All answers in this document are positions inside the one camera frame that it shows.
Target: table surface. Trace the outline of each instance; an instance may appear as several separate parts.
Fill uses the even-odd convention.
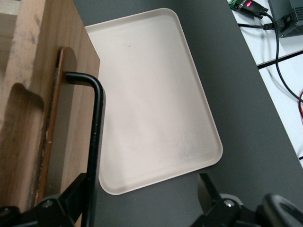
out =
[[[197,173],[255,209],[276,193],[303,209],[303,170],[226,0],[74,0],[84,25],[158,8],[180,19],[222,144],[214,166],[119,196],[97,182],[95,226],[190,226],[202,214]]]

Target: wood grain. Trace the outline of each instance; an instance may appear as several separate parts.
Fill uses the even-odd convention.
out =
[[[59,50],[71,47],[77,71],[98,76],[99,58],[72,0],[21,1],[0,84],[0,206],[38,202],[48,113]],[[62,191],[86,172],[93,91],[75,86]]]

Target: bolt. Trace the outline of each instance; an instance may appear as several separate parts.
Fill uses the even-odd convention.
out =
[[[228,207],[233,207],[235,205],[234,202],[231,200],[224,200],[224,203]]]
[[[0,217],[4,217],[11,212],[9,208],[5,208],[3,211],[0,212]]]
[[[53,204],[53,201],[47,200],[46,202],[44,202],[44,203],[42,204],[42,207],[43,207],[43,208],[48,208],[48,207],[52,206],[52,204]]]

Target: black cable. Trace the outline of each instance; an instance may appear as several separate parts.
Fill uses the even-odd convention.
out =
[[[280,79],[281,79],[281,81],[282,81],[284,87],[288,90],[288,92],[289,92],[290,94],[292,94],[292,95],[293,95],[296,99],[298,99],[300,102],[303,102],[303,100],[302,100],[299,96],[297,96],[297,95],[289,88],[289,86],[286,84],[286,82],[285,82],[285,80],[284,80],[284,78],[283,78],[283,76],[282,76],[282,74],[281,74],[281,71],[280,71],[280,68],[279,68],[279,34],[278,34],[278,28],[277,28],[277,26],[276,26],[276,23],[275,23],[273,17],[272,17],[271,15],[269,15],[269,14],[267,14],[266,16],[267,16],[267,17],[271,20],[271,22],[273,23],[273,25],[274,25],[274,30],[275,30],[275,34],[276,34],[276,60],[275,60],[275,64],[276,64],[276,70],[277,70],[277,72],[278,72],[278,75],[279,75],[279,77],[280,77]]]
[[[247,24],[238,24],[239,27],[251,27],[251,28],[259,28],[264,29],[263,25],[247,25]]]

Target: white tray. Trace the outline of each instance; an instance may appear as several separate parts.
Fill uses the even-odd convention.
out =
[[[87,27],[106,94],[99,180],[114,195],[215,164],[222,144],[178,16]]]

